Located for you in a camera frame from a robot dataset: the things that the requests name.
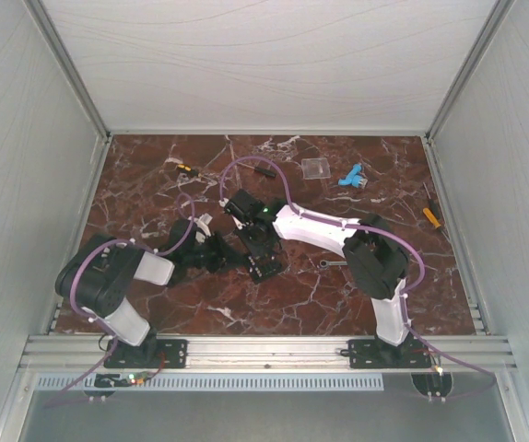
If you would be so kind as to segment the aluminium mounting rail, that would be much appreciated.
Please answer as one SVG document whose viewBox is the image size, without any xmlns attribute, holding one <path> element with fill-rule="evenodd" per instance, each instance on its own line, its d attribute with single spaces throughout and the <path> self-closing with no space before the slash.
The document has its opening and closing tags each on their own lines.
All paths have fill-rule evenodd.
<svg viewBox="0 0 529 442">
<path fill-rule="evenodd" d="M 347 372 L 339 354 L 347 336 L 187 336 L 190 372 Z M 507 338 L 499 336 L 429 336 L 444 353 L 490 371 L 515 369 Z M 19 360 L 22 369 L 83 372 L 102 357 L 93 334 L 33 335 Z"/>
</svg>

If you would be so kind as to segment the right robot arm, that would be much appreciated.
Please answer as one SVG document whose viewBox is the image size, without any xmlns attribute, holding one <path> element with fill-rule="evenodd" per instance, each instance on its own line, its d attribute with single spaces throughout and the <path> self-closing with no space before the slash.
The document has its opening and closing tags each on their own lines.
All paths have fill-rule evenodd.
<svg viewBox="0 0 529 442">
<path fill-rule="evenodd" d="M 221 199 L 220 205 L 256 257 L 270 258 L 274 245 L 286 240 L 310 244 L 343 258 L 357 288 L 371 298 L 378 357 L 387 366 L 398 366 L 407 359 L 410 346 L 401 305 L 409 255 L 392 238 L 380 216 L 340 219 L 300 206 L 293 210 L 282 199 L 265 204 L 244 190 Z"/>
</svg>

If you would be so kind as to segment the silver wrench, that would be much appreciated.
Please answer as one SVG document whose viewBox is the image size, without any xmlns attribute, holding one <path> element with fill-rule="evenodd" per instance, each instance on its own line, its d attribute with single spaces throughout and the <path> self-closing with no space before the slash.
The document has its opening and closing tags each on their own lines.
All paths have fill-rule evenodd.
<svg viewBox="0 0 529 442">
<path fill-rule="evenodd" d="M 346 261 L 328 261 L 328 260 L 320 260 L 319 267 L 321 269 L 333 267 L 333 266 L 344 266 L 346 265 Z"/>
</svg>

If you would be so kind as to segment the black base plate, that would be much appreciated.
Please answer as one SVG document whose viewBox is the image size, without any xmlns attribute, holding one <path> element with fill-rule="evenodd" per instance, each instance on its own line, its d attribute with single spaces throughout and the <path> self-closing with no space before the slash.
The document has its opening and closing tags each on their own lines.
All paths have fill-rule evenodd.
<svg viewBox="0 0 529 442">
<path fill-rule="evenodd" d="M 103 363 L 105 368 L 159 368 L 186 367 L 188 342 L 184 339 L 164 339 L 155 336 L 140 346 L 119 342 L 117 349 Z"/>
<path fill-rule="evenodd" d="M 403 343 L 392 346 L 379 338 L 352 339 L 338 353 L 349 360 L 354 369 L 428 369 L 432 359 L 428 348 L 408 336 Z"/>
</svg>

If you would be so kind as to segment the blue plastic connector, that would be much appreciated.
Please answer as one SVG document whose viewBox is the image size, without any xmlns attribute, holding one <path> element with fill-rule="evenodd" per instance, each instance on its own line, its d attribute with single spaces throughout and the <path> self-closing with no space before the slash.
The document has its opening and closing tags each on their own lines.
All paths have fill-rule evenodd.
<svg viewBox="0 0 529 442">
<path fill-rule="evenodd" d="M 363 176 L 362 171 L 363 167 L 360 164 L 355 164 L 344 178 L 338 180 L 338 185 L 356 189 L 365 188 L 368 180 Z"/>
</svg>

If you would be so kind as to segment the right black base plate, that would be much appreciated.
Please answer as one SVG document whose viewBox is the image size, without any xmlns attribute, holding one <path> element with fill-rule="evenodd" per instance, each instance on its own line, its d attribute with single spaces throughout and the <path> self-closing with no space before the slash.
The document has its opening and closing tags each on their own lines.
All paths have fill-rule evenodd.
<svg viewBox="0 0 529 442">
<path fill-rule="evenodd" d="M 379 338 L 352 339 L 338 353 L 349 360 L 354 369 L 428 369 L 432 359 L 428 348 L 408 336 L 403 343 L 392 346 Z"/>
</svg>

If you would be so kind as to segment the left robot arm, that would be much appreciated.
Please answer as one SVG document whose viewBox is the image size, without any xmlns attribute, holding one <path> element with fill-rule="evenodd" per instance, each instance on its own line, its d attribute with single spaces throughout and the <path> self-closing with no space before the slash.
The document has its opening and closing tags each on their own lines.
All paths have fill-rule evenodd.
<svg viewBox="0 0 529 442">
<path fill-rule="evenodd" d="M 136 365 L 149 366 L 158 358 L 159 344 L 149 338 L 149 322 L 127 299 L 130 284 L 174 286 L 189 269 L 224 273 L 244 264 L 243 254 L 219 233 L 207 234 L 197 221 L 180 218 L 156 250 L 93 235 L 58 274 L 54 290 L 74 312 L 127 344 L 126 355 Z"/>
</svg>

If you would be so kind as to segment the black yellow screwdriver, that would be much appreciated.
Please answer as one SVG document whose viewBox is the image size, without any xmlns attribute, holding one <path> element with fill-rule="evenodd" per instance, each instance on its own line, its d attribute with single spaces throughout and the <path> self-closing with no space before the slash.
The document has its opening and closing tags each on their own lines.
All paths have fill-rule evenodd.
<svg viewBox="0 0 529 442">
<path fill-rule="evenodd" d="M 180 180 L 203 180 L 207 178 L 201 170 L 186 164 L 178 164 L 176 171 Z"/>
</svg>

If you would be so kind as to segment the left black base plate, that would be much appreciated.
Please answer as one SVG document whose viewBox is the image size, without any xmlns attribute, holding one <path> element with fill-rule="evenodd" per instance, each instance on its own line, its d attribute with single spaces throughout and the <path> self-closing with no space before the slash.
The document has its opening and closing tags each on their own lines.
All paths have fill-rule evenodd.
<svg viewBox="0 0 529 442">
<path fill-rule="evenodd" d="M 188 342 L 184 339 L 164 339 L 155 336 L 140 346 L 119 342 L 117 349 L 103 363 L 105 368 L 159 368 L 186 367 Z"/>
</svg>

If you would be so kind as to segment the clear plastic fuse box lid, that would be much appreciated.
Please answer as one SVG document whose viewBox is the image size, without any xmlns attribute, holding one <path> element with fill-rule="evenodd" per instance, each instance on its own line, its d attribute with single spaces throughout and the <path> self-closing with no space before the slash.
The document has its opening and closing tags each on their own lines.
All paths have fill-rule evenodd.
<svg viewBox="0 0 529 442">
<path fill-rule="evenodd" d="M 300 166 L 305 180 L 324 180 L 331 177 L 330 166 L 325 157 L 304 158 Z"/>
</svg>

